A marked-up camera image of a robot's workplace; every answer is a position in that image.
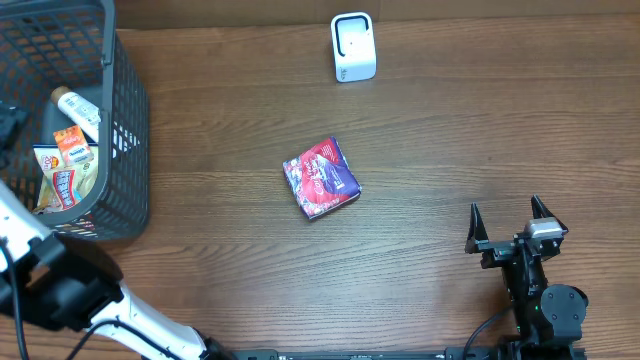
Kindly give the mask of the red purple sanitary pad pack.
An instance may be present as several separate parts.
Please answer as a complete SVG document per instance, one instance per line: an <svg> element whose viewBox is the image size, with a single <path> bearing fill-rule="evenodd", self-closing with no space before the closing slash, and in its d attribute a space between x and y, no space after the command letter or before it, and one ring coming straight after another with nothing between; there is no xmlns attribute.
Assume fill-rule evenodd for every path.
<svg viewBox="0 0 640 360"><path fill-rule="evenodd" d="M361 185L333 136L285 161L282 168L297 205L309 220L324 216L361 195Z"/></svg>

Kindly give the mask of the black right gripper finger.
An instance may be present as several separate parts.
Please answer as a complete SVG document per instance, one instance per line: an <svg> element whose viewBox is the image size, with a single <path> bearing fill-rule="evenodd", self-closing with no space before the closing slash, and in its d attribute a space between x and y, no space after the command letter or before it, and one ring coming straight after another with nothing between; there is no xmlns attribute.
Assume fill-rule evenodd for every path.
<svg viewBox="0 0 640 360"><path fill-rule="evenodd" d="M470 206L470 225L467 235L467 245L480 245L489 241L484 222L482 220L479 208L475 202Z"/></svg>
<svg viewBox="0 0 640 360"><path fill-rule="evenodd" d="M544 205L537 194L531 197L531 208L534 219L553 217L553 213Z"/></svg>

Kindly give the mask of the white barcode scanner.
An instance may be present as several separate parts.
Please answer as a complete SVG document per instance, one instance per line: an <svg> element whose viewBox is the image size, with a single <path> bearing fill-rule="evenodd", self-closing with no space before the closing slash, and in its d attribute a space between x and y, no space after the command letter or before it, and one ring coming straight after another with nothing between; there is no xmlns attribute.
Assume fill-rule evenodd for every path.
<svg viewBox="0 0 640 360"><path fill-rule="evenodd" d="M371 17L365 12L336 15L330 24L336 80L340 83L372 79L377 55Z"/></svg>

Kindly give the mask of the white gold-capped shampoo bottle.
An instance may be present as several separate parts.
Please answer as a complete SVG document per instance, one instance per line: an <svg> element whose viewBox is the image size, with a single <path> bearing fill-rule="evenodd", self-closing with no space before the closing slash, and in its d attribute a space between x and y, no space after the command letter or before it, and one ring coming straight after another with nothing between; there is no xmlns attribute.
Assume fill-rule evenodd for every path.
<svg viewBox="0 0 640 360"><path fill-rule="evenodd" d="M100 109L66 86L54 89L51 102L95 143L99 142Z"/></svg>

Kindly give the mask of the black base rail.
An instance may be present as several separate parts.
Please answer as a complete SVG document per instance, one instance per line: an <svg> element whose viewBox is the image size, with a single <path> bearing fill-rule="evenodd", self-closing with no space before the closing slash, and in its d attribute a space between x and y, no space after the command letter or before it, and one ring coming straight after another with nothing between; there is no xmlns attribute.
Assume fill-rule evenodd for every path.
<svg viewBox="0 0 640 360"><path fill-rule="evenodd" d="M204 355L207 360L234 359L234 360L461 360L463 359L462 347L449 347L440 351L428 352L380 352L380 353L340 353L340 352L277 352L276 350L239 350L233 355ZM489 347L477 347L468 351L468 360L508 359L499 358ZM575 349L573 359L588 359L584 349Z"/></svg>

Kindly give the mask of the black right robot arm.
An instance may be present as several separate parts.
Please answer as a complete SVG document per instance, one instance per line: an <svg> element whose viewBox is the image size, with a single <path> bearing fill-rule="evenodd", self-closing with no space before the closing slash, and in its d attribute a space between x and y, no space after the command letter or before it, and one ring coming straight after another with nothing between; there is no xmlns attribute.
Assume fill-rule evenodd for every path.
<svg viewBox="0 0 640 360"><path fill-rule="evenodd" d="M589 299L575 286L551 285L543 263L561 253L569 232L566 225L544 205L531 197L533 218L510 240L489 239L479 208L470 206L470 225L465 245L468 254L482 256L481 267L499 268L509 294L510 305L499 311L470 335L462 359L584 359L583 349L574 343L582 338ZM476 338L508 313L514 315L516 330L490 348L474 347Z"/></svg>

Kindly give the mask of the orange tissue pack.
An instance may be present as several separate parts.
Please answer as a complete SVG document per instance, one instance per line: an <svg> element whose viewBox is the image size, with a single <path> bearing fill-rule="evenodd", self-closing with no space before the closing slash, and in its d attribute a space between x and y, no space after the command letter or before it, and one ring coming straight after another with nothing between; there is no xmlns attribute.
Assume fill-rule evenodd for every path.
<svg viewBox="0 0 640 360"><path fill-rule="evenodd" d="M90 162L94 154L78 125L53 133L58 149L67 166Z"/></svg>

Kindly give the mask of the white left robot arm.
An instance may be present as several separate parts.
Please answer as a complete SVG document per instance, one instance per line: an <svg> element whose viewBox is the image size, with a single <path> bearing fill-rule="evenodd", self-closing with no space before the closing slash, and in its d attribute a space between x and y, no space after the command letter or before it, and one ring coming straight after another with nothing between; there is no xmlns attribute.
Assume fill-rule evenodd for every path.
<svg viewBox="0 0 640 360"><path fill-rule="evenodd" d="M23 324L99 334L145 359L230 359L232 353L196 329L176 323L135 296L96 243L55 232L7 187L1 188L1 311L15 320L21 356Z"/></svg>

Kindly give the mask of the yellow snack bag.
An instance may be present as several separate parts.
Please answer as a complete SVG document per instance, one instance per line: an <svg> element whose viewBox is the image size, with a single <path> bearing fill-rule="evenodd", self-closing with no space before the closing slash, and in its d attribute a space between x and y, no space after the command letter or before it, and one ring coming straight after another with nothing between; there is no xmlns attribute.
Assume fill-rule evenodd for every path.
<svg viewBox="0 0 640 360"><path fill-rule="evenodd" d="M93 189L98 175L99 147L89 144L93 159L66 165L58 147L37 144L34 155L43 172L35 214L66 211L79 204Z"/></svg>

